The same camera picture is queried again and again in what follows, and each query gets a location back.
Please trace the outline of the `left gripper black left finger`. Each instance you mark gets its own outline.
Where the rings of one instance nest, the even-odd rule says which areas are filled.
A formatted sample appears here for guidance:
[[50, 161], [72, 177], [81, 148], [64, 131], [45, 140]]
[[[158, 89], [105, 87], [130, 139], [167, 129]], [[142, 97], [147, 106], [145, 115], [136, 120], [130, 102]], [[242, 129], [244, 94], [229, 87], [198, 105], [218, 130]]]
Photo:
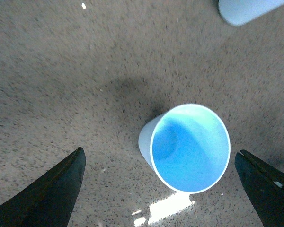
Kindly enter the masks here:
[[86, 166], [79, 147], [20, 193], [0, 205], [0, 227], [66, 227]]

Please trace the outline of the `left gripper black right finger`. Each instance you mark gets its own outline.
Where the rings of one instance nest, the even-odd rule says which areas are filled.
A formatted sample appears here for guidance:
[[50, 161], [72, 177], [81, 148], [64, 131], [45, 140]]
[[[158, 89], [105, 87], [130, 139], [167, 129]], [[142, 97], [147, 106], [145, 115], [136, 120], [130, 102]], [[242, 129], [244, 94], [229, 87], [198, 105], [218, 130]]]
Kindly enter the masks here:
[[263, 226], [284, 227], [284, 173], [246, 150], [236, 154], [235, 167]]

